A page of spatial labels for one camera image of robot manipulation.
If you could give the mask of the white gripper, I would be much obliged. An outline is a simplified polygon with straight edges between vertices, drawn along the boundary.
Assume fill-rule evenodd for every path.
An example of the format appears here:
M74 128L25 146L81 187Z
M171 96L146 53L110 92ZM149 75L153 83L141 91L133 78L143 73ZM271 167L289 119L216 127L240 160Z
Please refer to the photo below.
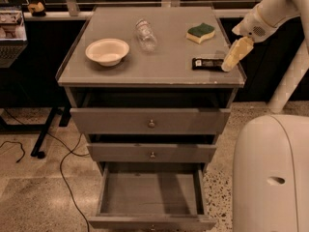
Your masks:
M267 25L257 10L249 12L243 20L232 29L240 39L235 40L221 66L224 72L230 72L240 60L253 49L254 43L265 41L274 33L274 29Z

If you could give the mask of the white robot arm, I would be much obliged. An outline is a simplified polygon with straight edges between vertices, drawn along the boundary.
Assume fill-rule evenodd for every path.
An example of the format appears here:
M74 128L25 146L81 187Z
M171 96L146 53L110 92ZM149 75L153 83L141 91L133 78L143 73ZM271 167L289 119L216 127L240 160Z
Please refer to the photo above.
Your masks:
M233 28L229 72L287 20L299 17L304 41L268 107L239 133L233 163L233 232L309 232L309 118L280 112L309 66L309 0L262 0Z

